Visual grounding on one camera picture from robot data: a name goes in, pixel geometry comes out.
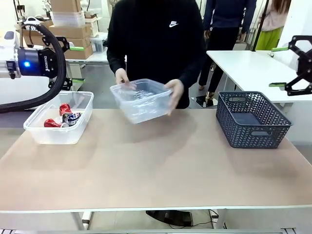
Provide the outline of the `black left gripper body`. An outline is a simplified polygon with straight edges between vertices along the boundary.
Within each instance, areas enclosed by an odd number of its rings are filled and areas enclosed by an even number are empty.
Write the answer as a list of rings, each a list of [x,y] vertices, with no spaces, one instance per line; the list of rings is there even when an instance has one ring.
[[[18,70],[22,76],[55,78],[58,75],[57,55],[50,48],[41,50],[18,48]]]

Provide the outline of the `person right hand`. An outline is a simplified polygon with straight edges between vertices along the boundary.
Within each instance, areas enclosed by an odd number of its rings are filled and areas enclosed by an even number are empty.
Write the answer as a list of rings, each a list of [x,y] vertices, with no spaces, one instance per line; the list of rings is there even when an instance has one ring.
[[[136,85],[135,84],[131,84],[126,70],[123,68],[119,68],[116,70],[115,72],[115,78],[116,78],[116,84],[125,84],[125,86],[127,86],[130,89],[136,89]]]

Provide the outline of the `person left hand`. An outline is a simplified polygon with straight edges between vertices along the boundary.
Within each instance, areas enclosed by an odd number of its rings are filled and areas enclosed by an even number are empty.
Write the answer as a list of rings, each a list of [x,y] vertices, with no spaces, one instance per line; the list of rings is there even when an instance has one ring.
[[[183,93],[184,93],[184,85],[179,79],[173,79],[166,83],[165,88],[171,89],[171,99],[169,102],[169,112],[168,115],[170,116],[172,111],[177,107]]]

